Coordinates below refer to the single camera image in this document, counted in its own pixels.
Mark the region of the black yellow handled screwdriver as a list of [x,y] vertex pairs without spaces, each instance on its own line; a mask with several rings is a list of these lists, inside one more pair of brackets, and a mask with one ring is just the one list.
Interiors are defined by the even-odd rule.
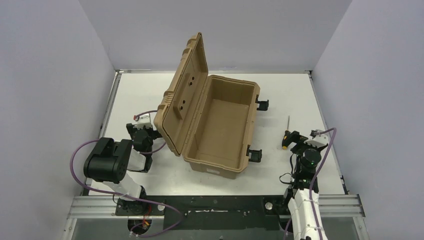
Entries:
[[289,127],[290,127],[290,115],[287,117],[287,124],[286,124],[286,130],[284,131],[284,136],[283,139],[281,141],[281,147],[283,150],[286,150],[289,146],[289,141],[287,140],[287,138],[290,136],[291,132],[289,131]]

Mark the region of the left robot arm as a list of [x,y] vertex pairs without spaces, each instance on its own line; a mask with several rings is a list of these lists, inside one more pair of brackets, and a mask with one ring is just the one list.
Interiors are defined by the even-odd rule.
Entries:
[[133,197],[128,208],[137,216],[148,210],[146,190],[128,174],[148,173],[153,163],[153,143],[161,138],[150,123],[126,125],[130,139],[117,142],[110,137],[100,138],[84,163],[84,175],[96,182],[104,183],[114,193]]

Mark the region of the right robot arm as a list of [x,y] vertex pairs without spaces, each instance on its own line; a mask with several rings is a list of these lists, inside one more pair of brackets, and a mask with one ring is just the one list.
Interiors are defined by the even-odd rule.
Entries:
[[295,161],[292,167],[290,186],[282,199],[282,209],[291,216],[293,238],[295,240],[326,240],[319,211],[319,188],[316,168],[322,159],[322,148],[313,145],[312,139],[300,135],[298,131],[285,131],[282,148],[294,144],[291,152]]

